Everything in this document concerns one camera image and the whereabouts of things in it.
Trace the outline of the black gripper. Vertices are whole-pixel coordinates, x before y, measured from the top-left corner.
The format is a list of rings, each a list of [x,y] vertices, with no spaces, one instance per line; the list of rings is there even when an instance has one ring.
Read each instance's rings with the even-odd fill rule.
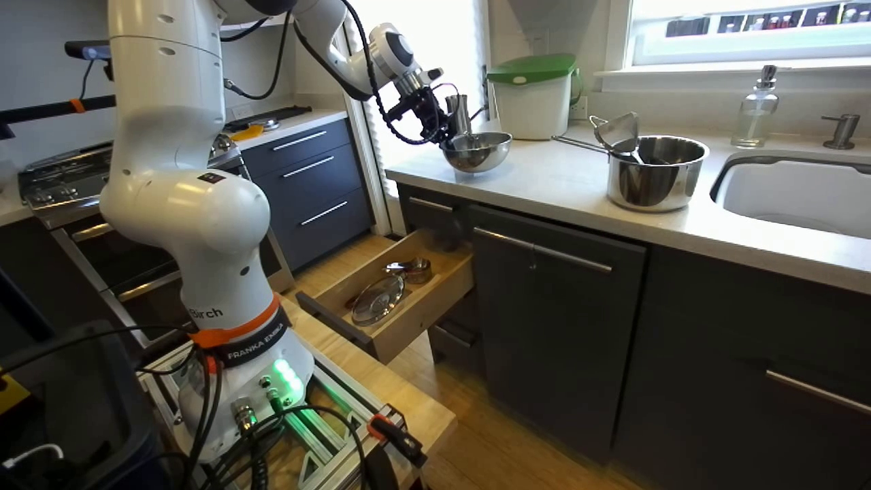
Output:
[[[395,78],[395,89],[399,101],[383,113],[383,123],[395,137],[399,137],[395,123],[404,112],[411,112],[421,124],[417,145],[446,145],[448,138],[456,137],[451,117],[441,109],[441,101],[432,92],[441,77],[442,77],[441,67],[429,67],[429,70],[399,73]]]

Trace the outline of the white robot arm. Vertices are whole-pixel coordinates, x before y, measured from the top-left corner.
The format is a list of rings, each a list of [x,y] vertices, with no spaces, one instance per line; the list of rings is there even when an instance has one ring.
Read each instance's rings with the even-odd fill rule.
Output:
[[[357,55],[334,48],[332,39],[350,15],[344,0],[108,0],[105,10],[117,117],[102,218],[176,262],[193,342],[230,376],[275,365],[308,376],[313,353],[260,269],[268,201],[256,181],[210,166],[225,123],[219,28],[290,15],[301,47],[350,98],[391,85],[399,103],[389,113],[417,113],[421,137],[441,145],[451,128],[427,70],[389,24]]]

